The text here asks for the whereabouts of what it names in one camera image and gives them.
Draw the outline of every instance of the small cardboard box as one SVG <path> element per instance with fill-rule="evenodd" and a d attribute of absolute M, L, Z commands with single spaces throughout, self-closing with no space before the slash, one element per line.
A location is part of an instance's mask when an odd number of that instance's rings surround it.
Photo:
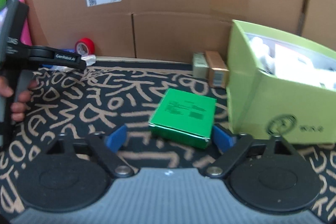
<path fill-rule="evenodd" d="M 206 51 L 205 57 L 209 65 L 209 86 L 225 88 L 229 79 L 229 69 L 218 52 Z"/>
<path fill-rule="evenodd" d="M 193 77 L 207 79 L 209 66 L 203 53 L 194 53 L 193 56 Z"/>
<path fill-rule="evenodd" d="M 206 148 L 211 137 L 216 99 L 168 89 L 149 120 L 154 135 Z"/>
<path fill-rule="evenodd" d="M 234 20 L 226 88 L 231 131 L 257 139 L 283 136 L 297 144 L 335 143 L 336 90 L 277 78 L 265 71 L 250 45 L 261 37 L 275 52 L 285 46 L 308 57 L 316 69 L 336 70 L 336 52 L 277 29 Z"/>

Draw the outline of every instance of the circular pad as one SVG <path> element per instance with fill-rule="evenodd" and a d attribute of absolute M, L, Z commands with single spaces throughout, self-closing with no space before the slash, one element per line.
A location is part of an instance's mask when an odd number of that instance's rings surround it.
<path fill-rule="evenodd" d="M 321 181 L 310 165 L 287 155 L 239 165 L 230 176 L 230 184 L 247 205 L 267 213 L 309 208 L 321 189 Z"/>
<path fill-rule="evenodd" d="M 70 212 L 97 201 L 105 192 L 108 176 L 92 162 L 67 155 L 41 155 L 17 181 L 21 199 L 48 212 Z"/>

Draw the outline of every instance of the red tape roll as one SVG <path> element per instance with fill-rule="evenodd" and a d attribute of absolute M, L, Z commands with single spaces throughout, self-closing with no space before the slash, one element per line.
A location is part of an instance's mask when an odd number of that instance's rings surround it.
<path fill-rule="evenodd" d="M 95 54 L 95 44 L 89 38 L 82 38 L 75 44 L 75 51 L 81 56 Z"/>

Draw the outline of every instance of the pink object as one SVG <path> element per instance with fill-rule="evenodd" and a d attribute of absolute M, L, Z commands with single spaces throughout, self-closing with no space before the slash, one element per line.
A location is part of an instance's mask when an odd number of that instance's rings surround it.
<path fill-rule="evenodd" d="M 25 20 L 23 25 L 22 34 L 21 34 L 21 42 L 25 45 L 32 46 L 32 39 L 30 37 L 30 32 L 28 28 L 28 20 Z"/>

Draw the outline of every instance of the hand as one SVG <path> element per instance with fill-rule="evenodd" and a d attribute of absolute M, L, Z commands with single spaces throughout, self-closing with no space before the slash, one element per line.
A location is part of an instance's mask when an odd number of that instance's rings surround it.
<path fill-rule="evenodd" d="M 28 89 L 33 89 L 37 87 L 37 83 L 35 80 L 31 81 L 29 84 Z M 6 98 L 9 98 L 13 96 L 14 91 L 8 86 L 7 80 L 5 77 L 0 76 L 0 95 Z M 22 93 L 19 94 L 17 101 L 12 104 L 11 109 L 13 111 L 12 113 L 12 119 L 16 122 L 22 122 L 25 118 L 25 111 L 26 111 L 26 105 L 25 103 L 30 101 L 30 91 L 25 90 Z"/>

